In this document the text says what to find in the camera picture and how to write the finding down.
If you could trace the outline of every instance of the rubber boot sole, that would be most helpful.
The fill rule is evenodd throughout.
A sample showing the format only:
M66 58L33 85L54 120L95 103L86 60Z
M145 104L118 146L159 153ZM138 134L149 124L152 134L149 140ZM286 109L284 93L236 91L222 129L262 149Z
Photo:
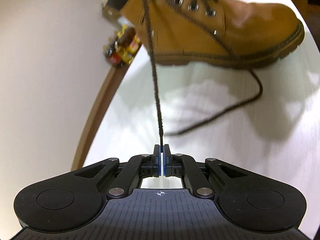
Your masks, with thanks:
M155 54L156 63L163 66L187 65L189 62L207 62L214 66L234 69L255 69L266 67L278 59L286 57L294 51L304 39L303 23L299 20L295 31L286 38L281 44L278 44L268 50L241 56L240 59L226 56L216 56L201 53L185 54Z

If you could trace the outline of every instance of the shoelace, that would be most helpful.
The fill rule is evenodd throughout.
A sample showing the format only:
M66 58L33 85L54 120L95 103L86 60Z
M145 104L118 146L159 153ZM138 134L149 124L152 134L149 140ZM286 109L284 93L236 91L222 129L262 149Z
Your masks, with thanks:
M180 3L180 0L166 0L167 4L170 5L172 7L172 9L174 9L177 13L181 14L183 17L185 17L186 19L188 19L190 22L194 23L195 25L197 25L198 27L200 27L201 29L203 29L204 31L206 31L212 38L214 38L232 57L234 57L235 59L238 60L239 64L241 64L241 58L234 54L232 52L232 50L226 46L221 39L218 36L218 33L215 30L211 30L209 29L206 25L202 24L201 22L198 22L196 19L192 18L190 15L188 15L187 13L184 13L183 11L180 10L180 7L177 6L177 4ZM207 14L210 13L214 13L214 11L210 8L207 0L202 0L202 2L204 3L204 5L206 6L206 11ZM159 136L160 136L160 148L161 148L161 152L163 152L163 123L162 123L162 114L161 114L161 107L160 107L160 98L159 98L159 88L158 88L158 77L157 77L157 71L156 71L156 62L155 62L155 55L154 55L154 49L153 49L153 42L152 42L152 29L151 29L151 20L150 20L150 15L149 15L149 6L148 6L148 0L142 0L143 3L143 7L144 7L144 14L145 14L145 21L146 21L146 29L147 29L147 36L148 36L148 47L149 47L149 55L150 55L150 59L151 59L151 67L152 67L152 78L153 78L153 86L154 86L154 93L155 93L155 100L156 100L156 110L157 110L157 117L158 117L158 126L159 126ZM197 0L192 0L191 1L191 9L196 9L197 6ZM251 98L245 99L243 101L240 101L237 104L228 106L227 108L225 108L224 110L214 114L212 117L204 119L200 122L197 122L193 125L190 125L184 129L181 129L177 132L170 132L170 133L166 133L166 136L176 136L176 135L182 135L184 133L190 132L196 128L199 128L203 125L208 124L209 122L214 121L215 119L223 116L226 113L229 113L235 109L238 109L241 106L245 106L247 104L250 104L256 100L258 100L263 93L263 86L262 83L260 81L260 79L258 78L258 76L255 74L254 71L252 70L248 70L248 72L252 75L252 77L256 80L258 86L259 86L259 92L254 95Z

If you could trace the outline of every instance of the round table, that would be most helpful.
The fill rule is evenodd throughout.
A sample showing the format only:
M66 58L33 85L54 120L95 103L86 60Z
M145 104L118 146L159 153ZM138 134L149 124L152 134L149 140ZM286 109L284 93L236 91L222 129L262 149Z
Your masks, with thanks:
M244 1L286 4L303 21L291 0ZM305 39L293 53L256 71L264 86L259 101L185 135L164 137L164 143L172 153L188 154L199 162L218 158L296 187L308 205L300 230L313 237L320 222L320 54L304 26ZM203 63L157 70L165 132L200 121L258 91L246 71ZM153 93L151 65L142 48L103 118L85 165L152 153L159 144ZM157 179L144 185L159 187ZM164 182L164 187L177 185Z

